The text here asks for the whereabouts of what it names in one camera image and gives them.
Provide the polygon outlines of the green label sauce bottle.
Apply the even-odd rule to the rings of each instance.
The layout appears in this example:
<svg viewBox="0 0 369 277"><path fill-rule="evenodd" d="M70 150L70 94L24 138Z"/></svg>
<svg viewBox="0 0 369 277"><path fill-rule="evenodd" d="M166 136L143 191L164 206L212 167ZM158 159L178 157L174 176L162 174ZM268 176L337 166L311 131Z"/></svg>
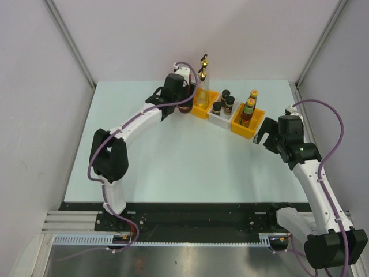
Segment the green label sauce bottle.
<svg viewBox="0 0 369 277"><path fill-rule="evenodd" d="M253 89L253 90L251 90L251 92L250 92L250 98L252 98L252 99L254 99L254 107L253 107L253 109L255 110L255 108L256 108L256 103L257 103L257 97L258 97L258 94L259 94L259 92L258 92L258 90L256 90L256 89Z"/></svg>
<svg viewBox="0 0 369 277"><path fill-rule="evenodd" d="M240 117L240 124L244 126L245 128L249 127L251 119L253 117L254 103L255 103L254 99L248 98L247 102L244 105L244 109Z"/></svg>

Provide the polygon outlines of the glass oil bottle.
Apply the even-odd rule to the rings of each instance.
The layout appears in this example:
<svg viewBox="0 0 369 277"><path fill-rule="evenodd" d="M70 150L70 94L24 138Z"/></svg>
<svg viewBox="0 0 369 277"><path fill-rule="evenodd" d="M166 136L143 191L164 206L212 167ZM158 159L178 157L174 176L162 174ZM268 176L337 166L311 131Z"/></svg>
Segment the glass oil bottle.
<svg viewBox="0 0 369 277"><path fill-rule="evenodd" d="M208 73L205 78L200 78L199 76L199 87L198 87L198 98L197 98L197 106L206 107L208 105L208 92L209 92L209 77Z"/></svg>
<svg viewBox="0 0 369 277"><path fill-rule="evenodd" d="M208 67L208 64L208 55L204 54L204 56L201 58L201 69L199 70L200 78L205 78L207 76L206 68Z"/></svg>

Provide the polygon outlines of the black lid spice jar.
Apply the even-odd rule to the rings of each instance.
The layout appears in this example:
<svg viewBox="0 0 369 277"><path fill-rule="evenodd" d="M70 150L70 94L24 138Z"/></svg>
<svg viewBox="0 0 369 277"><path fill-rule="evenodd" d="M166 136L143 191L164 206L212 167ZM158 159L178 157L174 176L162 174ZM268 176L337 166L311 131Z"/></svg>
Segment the black lid spice jar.
<svg viewBox="0 0 369 277"><path fill-rule="evenodd" d="M219 116L221 113L222 103L221 102L214 102L212 107L212 113L214 115Z"/></svg>
<svg viewBox="0 0 369 277"><path fill-rule="evenodd" d="M222 93L221 93L221 98L220 98L220 103L221 103L221 105L224 107L225 106L225 103L226 103L226 99L227 99L227 97L229 97L230 96L230 91L229 90L227 90L227 89L225 89L225 90L223 90L222 91Z"/></svg>
<svg viewBox="0 0 369 277"><path fill-rule="evenodd" d="M228 96L225 100L224 113L230 115L232 113L235 98L233 96Z"/></svg>

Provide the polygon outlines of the red lid jar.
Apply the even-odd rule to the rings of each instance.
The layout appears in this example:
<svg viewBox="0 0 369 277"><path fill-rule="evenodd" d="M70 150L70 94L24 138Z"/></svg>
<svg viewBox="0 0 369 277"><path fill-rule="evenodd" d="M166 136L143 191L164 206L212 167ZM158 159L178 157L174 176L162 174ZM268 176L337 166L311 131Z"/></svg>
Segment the red lid jar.
<svg viewBox="0 0 369 277"><path fill-rule="evenodd" d="M187 107L187 106L178 106L178 110L183 113L183 114L187 114L191 111L191 107Z"/></svg>

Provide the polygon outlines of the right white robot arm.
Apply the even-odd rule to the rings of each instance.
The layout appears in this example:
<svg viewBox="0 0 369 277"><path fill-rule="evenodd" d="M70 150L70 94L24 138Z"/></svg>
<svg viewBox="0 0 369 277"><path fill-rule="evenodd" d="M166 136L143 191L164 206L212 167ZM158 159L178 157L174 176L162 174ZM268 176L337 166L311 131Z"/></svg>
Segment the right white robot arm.
<svg viewBox="0 0 369 277"><path fill-rule="evenodd" d="M314 269L355 264L368 242L363 229L355 229L341 209L321 167L321 155L314 143L304 140L304 126L298 115L282 115L278 121L265 118L253 142L268 137L263 146L280 155L300 182L314 216L309 222L295 208L286 206L268 214L271 231L287 229L304 245Z"/></svg>

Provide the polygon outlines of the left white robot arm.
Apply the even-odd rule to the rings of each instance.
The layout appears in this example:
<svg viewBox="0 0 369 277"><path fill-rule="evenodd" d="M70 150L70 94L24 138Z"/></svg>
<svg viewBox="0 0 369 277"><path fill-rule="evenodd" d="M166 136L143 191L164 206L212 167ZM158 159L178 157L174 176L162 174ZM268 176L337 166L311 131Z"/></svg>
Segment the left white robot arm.
<svg viewBox="0 0 369 277"><path fill-rule="evenodd" d="M103 207L110 213L107 223L114 230L122 230L127 225L127 216L122 213L126 201L119 181L129 167L129 145L149 127L171 115L176 107L192 108L194 91L190 69L181 66L166 77L164 85L147 98L136 115L116 128L94 133L88 178L102 183Z"/></svg>

